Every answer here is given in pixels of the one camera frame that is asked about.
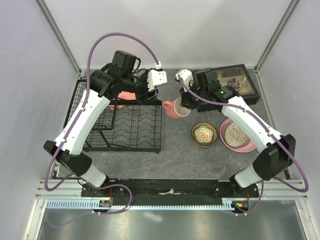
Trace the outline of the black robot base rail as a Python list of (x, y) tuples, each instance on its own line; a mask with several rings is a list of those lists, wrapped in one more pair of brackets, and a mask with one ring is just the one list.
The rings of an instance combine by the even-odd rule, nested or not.
[(132, 193), (131, 206), (207, 206), (221, 205), (223, 198), (246, 199), (259, 197), (258, 187), (251, 184), (236, 189), (228, 180), (217, 179), (138, 179), (111, 178), (106, 186), (121, 184), (111, 190), (97, 190), (85, 184), (81, 196), (91, 198), (111, 197), (114, 205), (126, 205)]

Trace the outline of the small white patterned bowl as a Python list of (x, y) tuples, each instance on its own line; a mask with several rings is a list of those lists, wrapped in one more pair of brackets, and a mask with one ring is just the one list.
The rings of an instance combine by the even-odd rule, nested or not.
[(214, 131), (206, 125), (200, 125), (194, 130), (194, 136), (199, 143), (207, 144), (213, 140)]

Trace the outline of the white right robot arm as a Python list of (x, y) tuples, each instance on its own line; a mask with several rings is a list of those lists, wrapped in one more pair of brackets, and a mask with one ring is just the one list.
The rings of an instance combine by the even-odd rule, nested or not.
[(240, 197), (248, 186), (269, 181), (296, 162), (296, 140), (291, 134), (283, 135), (269, 126), (232, 86), (221, 86), (218, 80), (209, 82), (208, 78), (215, 74), (210, 68), (200, 71), (203, 79), (197, 83), (191, 71), (182, 69), (175, 79), (183, 85), (180, 89), (183, 107), (193, 110), (200, 103), (214, 106), (244, 131), (258, 150), (259, 155), (254, 162), (230, 178), (230, 193)]

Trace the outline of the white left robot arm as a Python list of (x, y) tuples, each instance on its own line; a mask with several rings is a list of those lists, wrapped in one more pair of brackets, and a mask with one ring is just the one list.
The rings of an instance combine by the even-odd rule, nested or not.
[(54, 141), (47, 140), (43, 148), (76, 176), (92, 185), (99, 197), (110, 191), (107, 176), (98, 170), (90, 157), (85, 155), (83, 145), (98, 117), (121, 92), (135, 94), (137, 100), (153, 98), (156, 85), (166, 82), (160, 62), (141, 76), (136, 76), (134, 67), (141, 59), (134, 54), (117, 50), (112, 62), (87, 74), (86, 90), (83, 92), (71, 119)]

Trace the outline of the pink plate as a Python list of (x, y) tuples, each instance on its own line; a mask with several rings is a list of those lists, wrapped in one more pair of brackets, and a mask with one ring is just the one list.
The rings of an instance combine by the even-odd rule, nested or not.
[(242, 146), (240, 147), (231, 147), (226, 143), (225, 140), (225, 132), (227, 127), (231, 124), (232, 120), (230, 118), (226, 119), (220, 126), (219, 134), (222, 142), (231, 150), (237, 153), (249, 153), (256, 149), (255, 144), (253, 141), (249, 138)]

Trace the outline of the brown floral bowl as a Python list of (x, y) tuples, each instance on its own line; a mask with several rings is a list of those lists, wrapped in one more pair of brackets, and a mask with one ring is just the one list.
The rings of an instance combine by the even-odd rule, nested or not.
[[(205, 125), (205, 126), (207, 126), (208, 128), (210, 128), (210, 129), (213, 130), (214, 136), (213, 136), (213, 139), (212, 139), (211, 142), (209, 142), (209, 143), (200, 143), (200, 142), (197, 141), (197, 139), (196, 139), (196, 137), (195, 137), (195, 134), (194, 134), (194, 131), (195, 131), (195, 129), (197, 129), (197, 128), (198, 128), (199, 126), (201, 126), (201, 125)], [(199, 146), (201, 146), (201, 147), (208, 147), (208, 146), (213, 145), (213, 144), (216, 142), (216, 140), (217, 140), (217, 138), (218, 138), (218, 132), (217, 132), (217, 129), (216, 129), (212, 124), (210, 124), (210, 123), (208, 123), (208, 122), (199, 122), (199, 123), (196, 123), (196, 124), (192, 127), (192, 129), (191, 129), (191, 138), (192, 138), (192, 140), (193, 140), (197, 145), (199, 145)]]

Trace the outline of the speckled ceramic plate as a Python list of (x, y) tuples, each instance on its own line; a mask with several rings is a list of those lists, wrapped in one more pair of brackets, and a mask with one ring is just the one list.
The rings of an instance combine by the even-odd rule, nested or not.
[(232, 121), (225, 130), (224, 139), (228, 146), (232, 148), (239, 148), (249, 140), (249, 137), (235, 122)]

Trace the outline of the pink ceramic mug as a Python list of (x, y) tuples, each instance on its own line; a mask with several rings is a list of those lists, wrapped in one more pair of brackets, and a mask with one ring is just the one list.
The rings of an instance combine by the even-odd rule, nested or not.
[(165, 110), (165, 114), (172, 119), (179, 119), (187, 117), (191, 110), (187, 107), (181, 106), (182, 98), (179, 97), (174, 101), (165, 100), (162, 106)]

